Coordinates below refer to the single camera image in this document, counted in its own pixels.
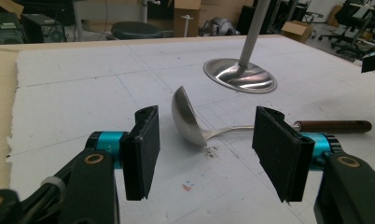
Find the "stainless steel ladle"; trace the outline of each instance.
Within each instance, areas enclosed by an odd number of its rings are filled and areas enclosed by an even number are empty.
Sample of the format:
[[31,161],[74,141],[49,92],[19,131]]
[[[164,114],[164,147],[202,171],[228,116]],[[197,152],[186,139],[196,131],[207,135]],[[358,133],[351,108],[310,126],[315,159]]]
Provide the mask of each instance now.
[[[174,93],[172,114],[176,128],[182,136],[189,143],[202,147],[207,146],[208,139],[222,133],[254,130],[254,126],[231,126],[215,130],[202,129],[183,86]],[[371,124],[365,120],[313,120],[296,121],[292,128],[297,132],[364,133],[371,130]]]

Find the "ladle handle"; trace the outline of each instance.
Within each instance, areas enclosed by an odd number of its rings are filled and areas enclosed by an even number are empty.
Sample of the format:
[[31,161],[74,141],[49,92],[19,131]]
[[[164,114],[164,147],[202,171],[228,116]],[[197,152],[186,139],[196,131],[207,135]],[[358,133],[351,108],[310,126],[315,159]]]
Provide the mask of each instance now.
[[300,120],[293,126],[301,133],[366,133],[371,130],[367,120]]
[[222,134],[222,133],[249,132],[249,131],[253,131],[253,130],[254,130],[254,126],[252,126],[252,125],[248,125],[248,126],[231,126],[231,127],[227,127],[227,128],[221,128],[221,129],[214,129],[214,130],[211,130],[211,131],[205,131],[204,133],[202,133],[202,135],[207,140],[207,139],[210,139],[210,138],[212,138],[214,136],[217,136],[219,134]]

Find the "white paper surface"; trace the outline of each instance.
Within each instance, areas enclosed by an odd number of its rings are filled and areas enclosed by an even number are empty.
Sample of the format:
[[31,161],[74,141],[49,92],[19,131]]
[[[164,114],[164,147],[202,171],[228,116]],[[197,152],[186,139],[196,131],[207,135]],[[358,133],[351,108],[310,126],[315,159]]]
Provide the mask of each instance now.
[[371,132],[337,137],[375,170],[375,73],[283,37],[260,38],[251,59],[277,79],[274,92],[232,91],[202,71],[208,60],[238,59],[242,48],[242,40],[220,40],[21,52],[11,187],[28,197],[92,132],[128,132],[136,110],[158,105],[161,151],[148,200],[127,202],[116,173],[121,223],[316,223],[321,173],[310,172],[302,203],[280,203],[251,148],[252,133],[189,145],[174,126],[174,91],[185,87],[204,129],[252,125],[257,105],[280,110],[289,123],[367,119]]

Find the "wooden handle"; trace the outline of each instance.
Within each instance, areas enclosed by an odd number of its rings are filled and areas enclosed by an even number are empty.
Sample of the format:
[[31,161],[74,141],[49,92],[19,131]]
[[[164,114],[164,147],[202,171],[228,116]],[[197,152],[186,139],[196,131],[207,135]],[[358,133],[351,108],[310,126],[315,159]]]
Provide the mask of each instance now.
[[366,120],[300,120],[295,125],[302,133],[366,133],[371,123]]

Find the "black stool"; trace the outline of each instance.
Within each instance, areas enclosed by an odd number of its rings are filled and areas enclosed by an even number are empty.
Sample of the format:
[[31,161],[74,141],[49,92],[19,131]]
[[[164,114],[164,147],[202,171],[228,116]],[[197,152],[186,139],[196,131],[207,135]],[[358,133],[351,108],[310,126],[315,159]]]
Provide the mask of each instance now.
[[112,36],[116,39],[152,39],[162,38],[158,27],[139,21],[120,21],[112,25]]

